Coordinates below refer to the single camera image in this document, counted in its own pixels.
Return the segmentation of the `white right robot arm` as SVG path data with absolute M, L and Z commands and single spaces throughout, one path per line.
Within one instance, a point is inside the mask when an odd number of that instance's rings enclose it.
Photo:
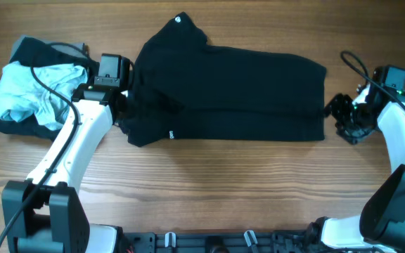
M 360 215 L 320 218 L 304 232 L 300 246 L 327 252 L 405 252 L 405 100 L 362 91 L 356 99 L 339 93 L 324 109 L 337 133 L 357 143 L 379 130 L 390 157 L 391 174 Z

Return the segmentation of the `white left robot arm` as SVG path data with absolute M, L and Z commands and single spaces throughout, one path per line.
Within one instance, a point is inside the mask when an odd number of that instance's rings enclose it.
M 0 249 L 6 242 L 10 252 L 114 252 L 118 228 L 89 223 L 78 194 L 129 94 L 118 86 L 81 84 L 60 99 L 70 113 L 49 151 L 24 181 L 9 181 L 3 189 Z

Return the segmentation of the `black t-shirt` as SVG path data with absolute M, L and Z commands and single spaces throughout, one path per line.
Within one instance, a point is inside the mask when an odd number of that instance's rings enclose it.
M 120 123 L 138 147 L 169 139 L 322 141 L 324 66 L 213 46 L 186 13 L 141 49 Z

